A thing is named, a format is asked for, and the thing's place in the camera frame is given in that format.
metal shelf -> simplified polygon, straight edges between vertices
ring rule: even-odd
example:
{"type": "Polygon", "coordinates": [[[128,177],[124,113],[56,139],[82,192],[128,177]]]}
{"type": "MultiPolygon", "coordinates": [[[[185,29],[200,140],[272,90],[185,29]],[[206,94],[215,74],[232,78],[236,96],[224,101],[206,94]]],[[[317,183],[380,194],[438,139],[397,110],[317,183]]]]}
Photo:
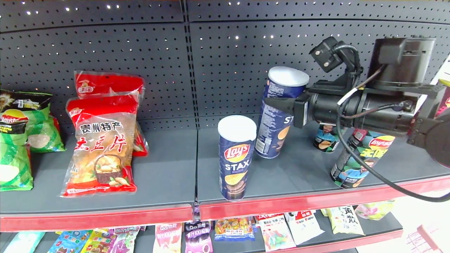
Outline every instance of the metal shelf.
{"type": "MultiPolygon", "coordinates": [[[[317,220],[322,230],[325,233],[315,237],[297,248],[291,248],[287,250],[281,250],[278,252],[301,252],[301,253],[317,253],[317,252],[340,252],[340,253],[354,253],[355,250],[348,251],[336,251],[346,250],[362,245],[381,242],[388,239],[399,238],[403,233],[401,224],[395,219],[392,214],[388,214],[380,221],[370,221],[360,219],[361,226],[366,236],[351,235],[351,234],[337,234],[334,235],[331,230],[329,219],[324,217],[321,213],[316,213],[317,220]]],[[[5,236],[13,235],[13,233],[5,233],[5,236]]],[[[10,236],[4,243],[4,247],[0,248],[0,253],[3,253],[6,245],[12,240],[13,236],[10,236]]],[[[52,246],[58,235],[49,232],[44,235],[41,242],[37,246],[35,253],[46,253],[52,246]]],[[[181,252],[185,252],[184,236],[181,241],[181,252]]],[[[256,253],[264,252],[264,241],[261,231],[259,230],[255,234],[255,241],[243,241],[243,242],[216,242],[214,240],[214,230],[211,231],[212,248],[216,253],[256,253]]],[[[155,228],[154,226],[148,226],[145,232],[139,232],[136,239],[135,251],[136,253],[148,252],[153,248],[155,241],[155,228]]]]}
{"type": "MultiPolygon", "coordinates": [[[[245,198],[228,202],[219,191],[216,128],[198,134],[198,201],[202,220],[290,212],[382,201],[403,196],[369,175],[360,187],[343,190],[333,184],[329,171],[342,147],[324,154],[312,145],[318,125],[291,129],[275,159],[253,156],[245,198]]],[[[419,148],[396,140],[376,169],[409,190],[424,193],[450,188],[450,170],[438,165],[419,148]]]]}
{"type": "Polygon", "coordinates": [[[82,230],[192,219],[195,194],[196,130],[145,132],[150,155],[133,159],[135,194],[59,197],[75,146],[34,155],[34,188],[0,194],[0,231],[82,230]]]}

black cable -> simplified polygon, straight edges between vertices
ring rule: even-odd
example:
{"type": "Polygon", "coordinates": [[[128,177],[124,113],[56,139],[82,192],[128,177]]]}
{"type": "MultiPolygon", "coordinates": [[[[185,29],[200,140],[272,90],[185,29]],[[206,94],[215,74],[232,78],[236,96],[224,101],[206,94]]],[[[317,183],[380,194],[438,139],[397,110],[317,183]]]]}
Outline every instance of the black cable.
{"type": "MultiPolygon", "coordinates": [[[[344,103],[342,103],[341,105],[337,106],[337,113],[338,114],[342,114],[343,113],[343,108],[345,108],[345,106],[348,104],[350,100],[347,98],[344,103]]],[[[392,183],[391,181],[389,181],[388,179],[386,179],[385,177],[383,177],[382,175],[380,175],[378,172],[376,172],[374,169],[372,169],[369,165],[367,165],[364,160],[357,154],[355,154],[355,152],[353,152],[353,150],[351,150],[350,146],[347,144],[347,142],[344,140],[344,137],[342,136],[341,133],[341,117],[338,116],[337,120],[336,120],[336,129],[337,129],[337,136],[339,138],[339,140],[342,142],[342,145],[344,146],[344,148],[347,150],[347,152],[361,165],[363,166],[366,170],[368,170],[370,173],[372,173],[376,178],[378,178],[379,180],[381,180],[383,183],[387,184],[388,186],[392,187],[393,189],[407,195],[407,196],[411,196],[413,198],[416,199],[420,199],[420,200],[424,200],[424,201],[428,201],[428,202],[445,202],[447,200],[450,200],[450,192],[441,196],[441,197],[427,197],[427,196],[423,196],[420,194],[417,194],[415,192],[409,191],[399,185],[396,185],[395,183],[392,183]]]]}

lower shelf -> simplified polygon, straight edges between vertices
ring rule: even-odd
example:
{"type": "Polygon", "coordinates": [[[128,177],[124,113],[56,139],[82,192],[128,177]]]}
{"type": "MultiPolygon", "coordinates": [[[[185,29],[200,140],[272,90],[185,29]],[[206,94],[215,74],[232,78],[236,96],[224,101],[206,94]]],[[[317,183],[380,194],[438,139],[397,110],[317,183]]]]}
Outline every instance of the lower shelf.
{"type": "MultiPolygon", "coordinates": [[[[366,236],[351,235],[351,234],[337,234],[334,235],[331,230],[329,219],[324,217],[321,213],[315,214],[320,228],[325,233],[317,236],[297,248],[277,252],[301,252],[301,253],[322,253],[322,252],[336,252],[339,250],[346,250],[345,253],[356,253],[352,248],[362,245],[381,242],[389,239],[399,238],[403,233],[401,224],[395,219],[392,214],[388,214],[380,221],[369,221],[360,219],[361,226],[366,236]]],[[[14,233],[0,234],[0,253],[3,253],[8,243],[12,240],[14,233]]],[[[52,244],[56,241],[58,235],[54,232],[48,232],[44,235],[35,253],[46,253],[52,244]]],[[[212,247],[215,253],[258,253],[264,252],[264,240],[259,230],[255,233],[255,241],[243,242],[216,242],[214,241],[214,231],[211,231],[212,247]]],[[[153,249],[155,241],[154,226],[147,227],[145,232],[140,232],[136,239],[135,253],[147,253],[153,249]]],[[[181,252],[185,252],[185,242],[182,240],[181,252]]]]}

lay's chip bag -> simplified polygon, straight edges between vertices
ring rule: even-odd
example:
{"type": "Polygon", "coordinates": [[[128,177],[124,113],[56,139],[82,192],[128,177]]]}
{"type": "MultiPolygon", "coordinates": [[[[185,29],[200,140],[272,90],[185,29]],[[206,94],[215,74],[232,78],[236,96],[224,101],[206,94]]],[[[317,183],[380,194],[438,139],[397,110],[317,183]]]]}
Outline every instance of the lay's chip bag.
{"type": "Polygon", "coordinates": [[[23,117],[11,123],[0,122],[0,191],[33,188],[26,125],[23,117]]]}
{"type": "Polygon", "coordinates": [[[28,143],[34,153],[65,151],[55,119],[50,116],[51,97],[37,92],[1,90],[0,93],[0,121],[12,123],[26,118],[28,143]]]}
{"type": "MultiPolygon", "coordinates": [[[[355,129],[347,144],[371,168],[383,157],[395,137],[377,132],[355,129]]],[[[361,166],[346,150],[338,157],[331,169],[331,177],[337,186],[344,189],[356,188],[369,171],[361,166]]]]}

white snack bag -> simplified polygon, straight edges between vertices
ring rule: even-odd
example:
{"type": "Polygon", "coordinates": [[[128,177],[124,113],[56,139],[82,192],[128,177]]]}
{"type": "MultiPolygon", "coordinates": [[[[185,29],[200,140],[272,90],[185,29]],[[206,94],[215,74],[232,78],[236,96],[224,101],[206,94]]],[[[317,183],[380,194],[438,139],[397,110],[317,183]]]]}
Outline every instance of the white snack bag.
{"type": "Polygon", "coordinates": [[[314,212],[315,210],[284,213],[296,245],[300,245],[325,232],[320,229],[314,212]]]}

